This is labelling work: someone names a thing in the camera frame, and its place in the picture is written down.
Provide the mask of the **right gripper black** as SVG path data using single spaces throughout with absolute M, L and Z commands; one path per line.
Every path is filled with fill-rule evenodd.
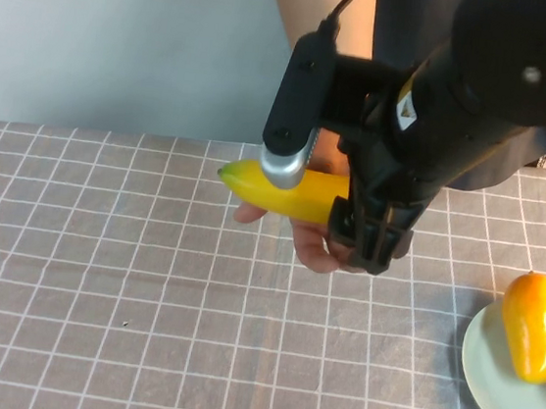
M 411 227 L 461 171 L 469 91 L 459 77 L 348 65 L 343 94 L 352 174 L 328 235 L 353 247 L 349 267 L 377 276 L 408 253 Z

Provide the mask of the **person's right hand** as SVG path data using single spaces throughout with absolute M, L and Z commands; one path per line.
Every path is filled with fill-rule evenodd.
M 363 268 L 349 265 L 351 250 L 331 240 L 324 225 L 289 219 L 294 251 L 298 260 L 314 273 L 364 273 Z

